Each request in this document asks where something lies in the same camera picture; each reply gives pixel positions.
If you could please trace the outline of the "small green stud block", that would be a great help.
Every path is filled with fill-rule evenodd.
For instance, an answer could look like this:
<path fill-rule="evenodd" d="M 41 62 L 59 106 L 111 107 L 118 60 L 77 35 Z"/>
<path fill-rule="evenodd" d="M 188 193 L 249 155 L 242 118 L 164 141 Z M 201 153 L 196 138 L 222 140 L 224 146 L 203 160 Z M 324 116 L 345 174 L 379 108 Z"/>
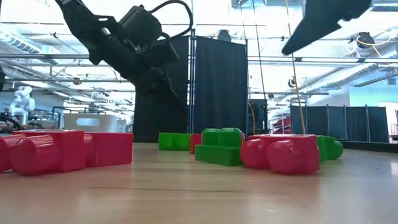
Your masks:
<path fill-rule="evenodd" d="M 239 128 L 206 128 L 201 144 L 195 146 L 195 160 L 222 166 L 242 166 L 240 156 L 244 134 Z"/>

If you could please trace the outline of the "white plastic bin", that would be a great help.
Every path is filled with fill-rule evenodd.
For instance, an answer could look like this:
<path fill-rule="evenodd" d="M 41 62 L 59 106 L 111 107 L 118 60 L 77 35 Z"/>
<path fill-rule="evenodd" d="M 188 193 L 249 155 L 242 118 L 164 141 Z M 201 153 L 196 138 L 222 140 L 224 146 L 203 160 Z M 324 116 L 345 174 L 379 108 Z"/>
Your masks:
<path fill-rule="evenodd" d="M 125 133 L 126 120 L 108 114 L 64 114 L 64 128 L 80 129 L 86 133 Z"/>

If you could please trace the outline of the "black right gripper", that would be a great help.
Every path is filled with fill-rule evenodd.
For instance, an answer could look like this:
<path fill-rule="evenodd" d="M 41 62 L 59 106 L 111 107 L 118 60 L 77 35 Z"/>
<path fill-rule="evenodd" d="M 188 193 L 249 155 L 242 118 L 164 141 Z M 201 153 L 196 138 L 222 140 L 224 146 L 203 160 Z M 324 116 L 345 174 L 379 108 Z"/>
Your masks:
<path fill-rule="evenodd" d="M 338 21 L 358 19 L 372 4 L 372 0 L 306 0 L 305 14 L 282 49 L 290 55 L 341 28 Z"/>

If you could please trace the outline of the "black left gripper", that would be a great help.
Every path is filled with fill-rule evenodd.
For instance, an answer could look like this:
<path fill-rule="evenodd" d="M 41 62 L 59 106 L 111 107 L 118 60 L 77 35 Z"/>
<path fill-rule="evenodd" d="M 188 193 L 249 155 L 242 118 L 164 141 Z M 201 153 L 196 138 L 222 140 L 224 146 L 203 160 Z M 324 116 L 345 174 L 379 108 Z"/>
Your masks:
<path fill-rule="evenodd" d="M 144 79 L 147 98 L 178 98 L 170 78 L 160 69 L 179 59 L 171 40 L 162 30 L 135 30 L 129 34 L 123 30 L 95 29 L 91 33 L 91 62 L 106 62 L 134 85 Z"/>

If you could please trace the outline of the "large red stud block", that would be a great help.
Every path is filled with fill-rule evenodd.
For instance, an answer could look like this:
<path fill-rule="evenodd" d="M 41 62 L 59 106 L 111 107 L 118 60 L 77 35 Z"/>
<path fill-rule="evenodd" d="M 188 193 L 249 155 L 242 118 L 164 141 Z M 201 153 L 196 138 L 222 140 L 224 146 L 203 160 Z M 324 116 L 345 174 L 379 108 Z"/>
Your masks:
<path fill-rule="evenodd" d="M 103 167 L 130 164 L 133 138 L 131 133 L 85 133 L 85 165 Z"/>

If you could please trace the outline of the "white humanoid robot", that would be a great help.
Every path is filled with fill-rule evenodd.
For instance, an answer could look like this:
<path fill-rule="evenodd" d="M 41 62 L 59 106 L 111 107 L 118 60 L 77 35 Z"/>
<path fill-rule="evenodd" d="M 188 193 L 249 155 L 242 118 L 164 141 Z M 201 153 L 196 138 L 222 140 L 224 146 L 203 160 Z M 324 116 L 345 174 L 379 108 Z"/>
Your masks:
<path fill-rule="evenodd" d="M 14 92 L 14 100 L 8 109 L 10 114 L 19 117 L 19 123 L 22 125 L 27 124 L 29 113 L 35 110 L 35 100 L 30 97 L 31 93 L 32 87 L 20 86 Z"/>

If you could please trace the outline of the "red storage rack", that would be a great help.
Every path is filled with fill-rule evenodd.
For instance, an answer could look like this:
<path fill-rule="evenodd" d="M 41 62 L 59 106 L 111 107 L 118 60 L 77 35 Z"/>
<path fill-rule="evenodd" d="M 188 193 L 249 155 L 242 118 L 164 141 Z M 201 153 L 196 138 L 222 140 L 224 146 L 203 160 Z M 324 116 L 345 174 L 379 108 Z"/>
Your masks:
<path fill-rule="evenodd" d="M 279 119 L 273 124 L 274 134 L 291 134 L 291 117 L 287 116 L 285 118 Z"/>

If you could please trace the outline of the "blue partition screen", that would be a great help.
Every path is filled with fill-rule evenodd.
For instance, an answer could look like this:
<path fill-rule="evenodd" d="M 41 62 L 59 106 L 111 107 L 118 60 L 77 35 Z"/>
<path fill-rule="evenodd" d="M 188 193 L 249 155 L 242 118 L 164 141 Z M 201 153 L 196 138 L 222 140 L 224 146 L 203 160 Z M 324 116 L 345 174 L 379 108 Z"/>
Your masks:
<path fill-rule="evenodd" d="M 384 107 L 291 106 L 290 120 L 294 134 L 316 134 L 356 142 L 389 142 Z"/>

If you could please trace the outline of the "dark equipment cabinet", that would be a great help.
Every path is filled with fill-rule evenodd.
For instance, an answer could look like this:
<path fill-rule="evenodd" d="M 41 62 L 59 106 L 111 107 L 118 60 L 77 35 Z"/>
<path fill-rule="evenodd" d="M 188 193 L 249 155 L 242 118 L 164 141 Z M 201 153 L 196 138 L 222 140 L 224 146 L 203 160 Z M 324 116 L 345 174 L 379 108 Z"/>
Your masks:
<path fill-rule="evenodd" d="M 248 134 L 268 134 L 267 100 L 252 99 L 248 103 Z"/>

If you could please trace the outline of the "black curtain partition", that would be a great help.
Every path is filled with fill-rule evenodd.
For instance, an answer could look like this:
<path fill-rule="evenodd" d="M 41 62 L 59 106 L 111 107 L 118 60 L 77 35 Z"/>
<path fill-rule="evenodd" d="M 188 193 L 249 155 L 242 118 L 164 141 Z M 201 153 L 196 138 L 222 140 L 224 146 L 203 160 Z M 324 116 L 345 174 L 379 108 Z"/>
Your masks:
<path fill-rule="evenodd" d="M 136 142 L 157 142 L 159 133 L 205 128 L 247 130 L 248 57 L 246 45 L 196 37 L 193 112 L 177 111 L 136 95 L 133 134 Z"/>

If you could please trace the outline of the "small red stud block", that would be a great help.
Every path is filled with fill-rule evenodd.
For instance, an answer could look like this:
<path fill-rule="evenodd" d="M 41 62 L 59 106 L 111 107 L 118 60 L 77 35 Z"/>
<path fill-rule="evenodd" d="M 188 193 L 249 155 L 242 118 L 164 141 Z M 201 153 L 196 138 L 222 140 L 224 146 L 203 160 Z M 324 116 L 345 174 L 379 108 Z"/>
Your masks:
<path fill-rule="evenodd" d="M 195 153 L 195 147 L 196 147 L 196 145 L 201 144 L 201 139 L 202 139 L 201 134 L 191 134 L 190 135 L 190 147 L 189 147 L 190 154 Z"/>
<path fill-rule="evenodd" d="M 320 168 L 315 135 L 257 134 L 240 149 L 243 164 L 251 169 L 271 170 L 283 175 L 308 175 Z"/>
<path fill-rule="evenodd" d="M 0 172 L 65 173 L 85 168 L 82 130 L 20 130 L 0 137 Z"/>

